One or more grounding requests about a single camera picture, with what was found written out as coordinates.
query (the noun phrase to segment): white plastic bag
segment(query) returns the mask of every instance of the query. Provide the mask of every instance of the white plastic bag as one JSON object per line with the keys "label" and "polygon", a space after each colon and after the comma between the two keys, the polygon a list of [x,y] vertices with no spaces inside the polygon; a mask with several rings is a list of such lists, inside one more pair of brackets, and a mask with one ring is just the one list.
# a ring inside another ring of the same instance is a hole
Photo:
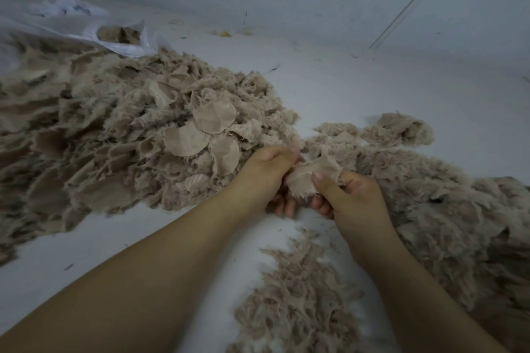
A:
{"label": "white plastic bag", "polygon": [[[102,26],[129,27],[140,32],[140,44],[129,45],[104,42],[96,32]],[[139,57],[152,55],[169,44],[143,20],[123,20],[113,17],[105,9],[80,0],[43,0],[37,3],[0,3],[0,31],[19,31],[24,34],[52,38],[74,39],[101,45],[120,55]],[[0,72],[16,68],[13,50],[0,44]]]}

